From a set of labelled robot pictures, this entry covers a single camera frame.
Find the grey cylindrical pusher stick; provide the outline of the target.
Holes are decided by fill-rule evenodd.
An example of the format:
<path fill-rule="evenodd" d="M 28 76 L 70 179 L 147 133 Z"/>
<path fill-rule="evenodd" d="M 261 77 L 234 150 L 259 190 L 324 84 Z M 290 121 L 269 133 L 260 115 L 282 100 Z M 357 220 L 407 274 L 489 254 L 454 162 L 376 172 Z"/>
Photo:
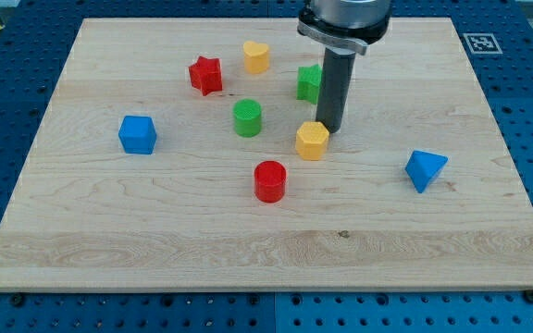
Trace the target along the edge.
<path fill-rule="evenodd" d="M 316 121 L 330 133 L 341 128 L 344 107 L 353 74 L 355 53 L 326 48 L 316 107 Z"/>

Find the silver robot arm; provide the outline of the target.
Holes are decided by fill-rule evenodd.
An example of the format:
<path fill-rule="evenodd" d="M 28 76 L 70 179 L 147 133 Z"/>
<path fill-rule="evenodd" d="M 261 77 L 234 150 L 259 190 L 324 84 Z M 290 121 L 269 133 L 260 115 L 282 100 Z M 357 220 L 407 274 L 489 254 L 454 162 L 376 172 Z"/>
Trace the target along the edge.
<path fill-rule="evenodd" d="M 316 120 L 341 128 L 355 57 L 386 33 L 391 0 L 306 0 L 297 31 L 325 46 Z"/>

